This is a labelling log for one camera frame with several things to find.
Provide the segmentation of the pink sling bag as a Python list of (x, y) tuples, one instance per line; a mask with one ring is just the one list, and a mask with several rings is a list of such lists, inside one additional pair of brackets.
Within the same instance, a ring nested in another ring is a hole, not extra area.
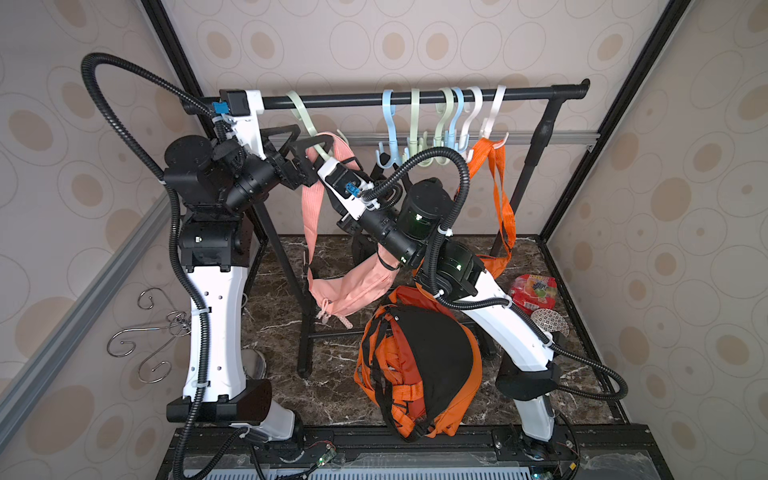
[(334, 319), (349, 330), (353, 327), (350, 317), (380, 299), (393, 286), (400, 265), (379, 245), (374, 251), (364, 253), (360, 262), (354, 260), (350, 251), (333, 253), (329, 246), (319, 246), (321, 210), (327, 199), (321, 181), (302, 188), (301, 213), (309, 257), (309, 293), (318, 307), (318, 322), (327, 324)]

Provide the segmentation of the orange backpack bottom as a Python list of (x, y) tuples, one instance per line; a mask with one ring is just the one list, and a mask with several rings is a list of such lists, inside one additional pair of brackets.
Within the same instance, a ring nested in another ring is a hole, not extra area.
[(416, 287), (397, 287), (367, 323), (355, 383), (405, 442), (453, 436), (482, 384), (472, 331)]

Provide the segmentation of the orange sling bag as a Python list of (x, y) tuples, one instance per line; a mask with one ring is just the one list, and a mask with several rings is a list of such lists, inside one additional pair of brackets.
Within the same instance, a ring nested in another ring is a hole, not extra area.
[(497, 224), (501, 234), (503, 255), (481, 255), (486, 270), (498, 279), (506, 270), (512, 259), (513, 248), (517, 239), (516, 217), (510, 206), (510, 199), (505, 190), (506, 178), (506, 148), (502, 141), (493, 142), (488, 138), (480, 138), (468, 153), (467, 164), (470, 178), (473, 179), (481, 168), (486, 165), (493, 184), (493, 205), (495, 207)]

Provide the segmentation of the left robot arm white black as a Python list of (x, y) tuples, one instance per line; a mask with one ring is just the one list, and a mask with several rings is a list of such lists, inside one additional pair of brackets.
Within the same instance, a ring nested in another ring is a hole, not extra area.
[(215, 143), (199, 135), (181, 137), (165, 151), (164, 180), (187, 209), (176, 253), (180, 281), (192, 290), (187, 379), (166, 417), (242, 428), (257, 441), (296, 441), (299, 415), (273, 399), (269, 381), (246, 376), (241, 309), (263, 256), (251, 243), (282, 249), (264, 205), (269, 192), (280, 184), (309, 185), (317, 175), (306, 150), (328, 149), (333, 140), (302, 139), (296, 125), (268, 128), (257, 138), (263, 154), (246, 152), (235, 138)]

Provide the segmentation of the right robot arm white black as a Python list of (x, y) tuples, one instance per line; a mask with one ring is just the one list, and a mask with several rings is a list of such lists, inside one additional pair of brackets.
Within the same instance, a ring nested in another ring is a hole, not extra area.
[(514, 401), (524, 435), (550, 441), (555, 416), (549, 395), (559, 385), (556, 342), (502, 290), (479, 256), (448, 238), (446, 222), (458, 212), (458, 198), (430, 178), (412, 186), (402, 210), (392, 213), (382, 200), (399, 187), (392, 179), (374, 184), (347, 172), (325, 185), (343, 219), (370, 234), (402, 265), (417, 268), (416, 282), (427, 294), (467, 314), (502, 347), (512, 372), (501, 389)]

